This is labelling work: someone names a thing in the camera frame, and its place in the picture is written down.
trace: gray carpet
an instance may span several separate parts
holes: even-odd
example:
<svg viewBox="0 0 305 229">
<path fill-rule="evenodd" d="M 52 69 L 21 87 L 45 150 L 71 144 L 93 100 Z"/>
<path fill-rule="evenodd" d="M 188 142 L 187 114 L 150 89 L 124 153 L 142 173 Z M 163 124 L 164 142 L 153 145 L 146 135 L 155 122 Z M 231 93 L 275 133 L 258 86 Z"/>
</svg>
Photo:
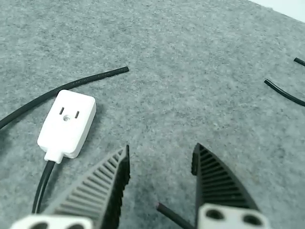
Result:
<svg viewBox="0 0 305 229">
<path fill-rule="evenodd" d="M 56 166 L 44 207 L 107 153 L 131 149 L 120 229 L 175 229 L 161 201 L 194 219 L 197 142 L 240 178 L 276 229 L 305 223 L 305 24 L 246 0 L 2 0 L 0 118 L 72 80 L 97 115 L 75 160 Z M 0 130 L 0 228 L 31 211 L 45 162 L 36 145 L 53 99 Z"/>
</svg>

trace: cut wire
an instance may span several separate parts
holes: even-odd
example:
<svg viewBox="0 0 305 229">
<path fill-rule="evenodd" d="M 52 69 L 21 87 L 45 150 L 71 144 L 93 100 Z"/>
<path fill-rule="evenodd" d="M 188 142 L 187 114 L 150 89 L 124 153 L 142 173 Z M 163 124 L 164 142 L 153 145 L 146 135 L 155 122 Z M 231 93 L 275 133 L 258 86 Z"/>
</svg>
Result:
<svg viewBox="0 0 305 229">
<path fill-rule="evenodd" d="M 299 63 L 300 65 L 303 65 L 304 67 L 305 67 L 305 61 L 302 61 L 301 59 L 299 59 L 299 58 L 295 58 L 294 59 L 294 62 L 297 62 L 297 63 Z"/>
<path fill-rule="evenodd" d="M 171 221 L 179 225 L 183 229 L 195 229 L 189 222 L 183 219 L 181 216 L 170 210 L 168 207 L 163 205 L 162 203 L 158 203 L 157 211 L 165 215 Z"/>
<path fill-rule="evenodd" d="M 265 84 L 267 84 L 269 87 L 271 87 L 273 90 L 275 90 L 276 92 L 278 92 L 279 94 L 281 94 L 282 96 L 284 96 L 285 98 L 295 102 L 296 104 L 299 104 L 301 106 L 305 106 L 305 102 L 303 100 L 300 100 L 294 96 L 292 96 L 291 94 L 288 94 L 287 92 L 285 92 L 284 90 L 282 90 L 281 88 L 279 88 L 278 86 L 276 86 L 273 82 L 271 82 L 270 80 L 266 79 L 264 81 Z"/>
<path fill-rule="evenodd" d="M 100 73 L 100 74 L 97 74 L 97 75 L 92 75 L 92 76 L 88 76 L 88 77 L 85 77 L 85 78 L 82 78 L 82 79 L 79 79 L 79 80 L 75 80 L 75 81 L 67 83 L 63 86 L 55 88 L 55 89 L 39 96 L 38 98 L 30 101 L 29 103 L 25 104 L 24 106 L 20 107 L 19 109 L 17 109 L 13 113 L 11 113 L 8 116 L 6 116 L 5 118 L 3 118 L 0 121 L 0 129 L 5 127 L 8 123 L 10 123 L 14 119 L 18 118 L 19 116 L 21 116 L 22 114 L 24 114 L 28 110 L 38 106 L 39 104 L 46 101 L 47 99 L 50 99 L 51 97 L 56 96 L 58 94 L 58 92 L 61 91 L 61 90 L 69 90 L 71 88 L 78 87 L 80 85 L 83 85 L 83 84 L 86 84 L 86 83 L 89 83 L 89 82 L 92 82 L 92 81 L 101 80 L 101 79 L 111 77 L 111 76 L 114 76 L 114 75 L 118 75 L 118 74 L 121 74 L 121 73 L 125 73 L 125 72 L 128 72 L 128 71 L 129 71 L 128 67 L 123 67 L 123 68 L 119 68 L 119 69 L 112 70 L 112 71 L 109 71 L 109 72 Z"/>
</svg>

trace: white electrical outlet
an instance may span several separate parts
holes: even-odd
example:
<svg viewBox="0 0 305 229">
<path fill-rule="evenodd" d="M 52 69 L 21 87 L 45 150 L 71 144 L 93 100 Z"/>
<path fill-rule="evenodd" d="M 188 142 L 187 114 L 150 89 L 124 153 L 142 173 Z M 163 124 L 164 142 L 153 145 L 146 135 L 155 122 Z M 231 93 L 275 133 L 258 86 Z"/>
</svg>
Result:
<svg viewBox="0 0 305 229">
<path fill-rule="evenodd" d="M 45 160 L 60 163 L 75 158 L 87 137 L 96 113 L 91 96 L 62 90 L 43 123 L 37 144 L 47 152 Z"/>
</svg>

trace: black wire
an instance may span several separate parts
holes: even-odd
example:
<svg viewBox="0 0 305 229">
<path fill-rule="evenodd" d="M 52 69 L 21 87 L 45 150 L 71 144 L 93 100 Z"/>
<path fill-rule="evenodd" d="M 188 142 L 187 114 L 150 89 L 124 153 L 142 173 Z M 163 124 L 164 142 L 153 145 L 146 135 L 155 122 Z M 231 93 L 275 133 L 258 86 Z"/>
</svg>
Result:
<svg viewBox="0 0 305 229">
<path fill-rule="evenodd" d="M 63 86 L 60 86 L 58 88 L 55 88 L 55 89 L 39 96 L 38 98 L 30 101 L 29 103 L 25 104 L 24 106 L 20 107 L 19 109 L 17 109 L 13 113 L 11 113 L 8 116 L 6 116 L 5 118 L 3 118 L 0 121 L 0 129 L 5 127 L 8 123 L 10 123 L 14 119 L 18 118 L 20 115 L 27 112 L 28 110 L 38 106 L 39 104 L 46 101 L 47 99 L 50 99 L 51 97 L 57 95 L 58 92 L 61 91 L 61 90 L 69 90 L 71 88 L 78 87 L 80 85 L 83 85 L 83 84 L 86 84 L 86 83 L 89 83 L 89 82 L 92 82 L 92 81 L 101 80 L 101 79 L 111 77 L 111 76 L 114 76 L 114 75 L 117 75 L 117 74 L 125 73 L 125 72 L 128 72 L 128 71 L 129 71 L 128 67 L 123 67 L 123 68 L 119 68 L 119 69 L 112 70 L 112 71 L 109 71 L 109 72 L 88 76 L 88 77 L 85 77 L 85 78 L 67 83 L 67 84 L 65 84 Z"/>
<path fill-rule="evenodd" d="M 170 210 L 168 207 L 163 205 L 162 203 L 158 203 L 157 205 L 157 211 L 165 215 L 167 218 L 169 218 L 171 221 L 179 225 L 183 229 L 195 229 L 189 222 L 184 220 L 181 216 L 174 213 L 172 210 Z"/>
<path fill-rule="evenodd" d="M 270 80 L 266 79 L 264 81 L 265 84 L 267 84 L 269 87 L 271 87 L 273 90 L 275 90 L 276 92 L 278 92 L 279 94 L 281 94 L 282 96 L 284 96 L 285 98 L 295 102 L 296 104 L 299 104 L 301 106 L 305 106 L 305 102 L 303 100 L 300 100 L 294 96 L 292 96 L 291 94 L 288 94 L 287 92 L 283 91 L 281 88 L 279 88 L 278 86 L 276 86 L 273 82 L 271 82 Z"/>
<path fill-rule="evenodd" d="M 32 213 L 40 213 L 40 207 L 41 207 L 41 201 L 43 198 L 44 191 L 46 189 L 46 186 L 49 181 L 49 177 L 51 175 L 51 172 L 54 168 L 55 162 L 54 161 L 48 161 L 46 164 L 46 167 L 44 168 L 44 171 L 42 173 L 42 176 L 40 178 L 39 184 L 37 186 L 35 199 L 33 202 L 33 208 Z"/>
<path fill-rule="evenodd" d="M 299 59 L 299 58 L 297 58 L 297 57 L 294 59 L 294 62 L 297 62 L 297 63 L 299 63 L 300 65 L 305 66 L 305 61 L 302 61 L 301 59 Z"/>
</svg>

